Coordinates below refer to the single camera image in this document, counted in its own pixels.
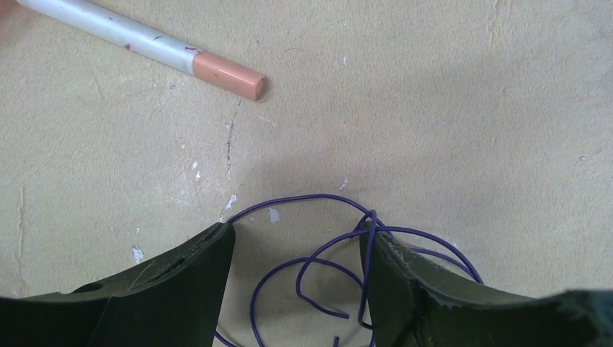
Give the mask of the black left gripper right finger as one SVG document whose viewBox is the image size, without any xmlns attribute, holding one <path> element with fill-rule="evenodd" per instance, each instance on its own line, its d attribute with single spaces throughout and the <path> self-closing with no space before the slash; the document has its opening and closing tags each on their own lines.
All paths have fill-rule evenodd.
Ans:
<svg viewBox="0 0 613 347">
<path fill-rule="evenodd" d="M 610 346 L 612 292 L 530 298 L 453 273 L 385 229 L 359 238 L 377 346 Z"/>
</svg>

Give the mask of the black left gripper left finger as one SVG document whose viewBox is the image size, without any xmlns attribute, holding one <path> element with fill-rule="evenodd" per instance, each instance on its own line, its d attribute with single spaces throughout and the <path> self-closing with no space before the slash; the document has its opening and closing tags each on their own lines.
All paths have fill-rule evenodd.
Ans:
<svg viewBox="0 0 613 347">
<path fill-rule="evenodd" d="M 3 346 L 211 346 L 235 231 L 215 223 L 115 275 L 59 292 L 1 299 Z"/>
</svg>

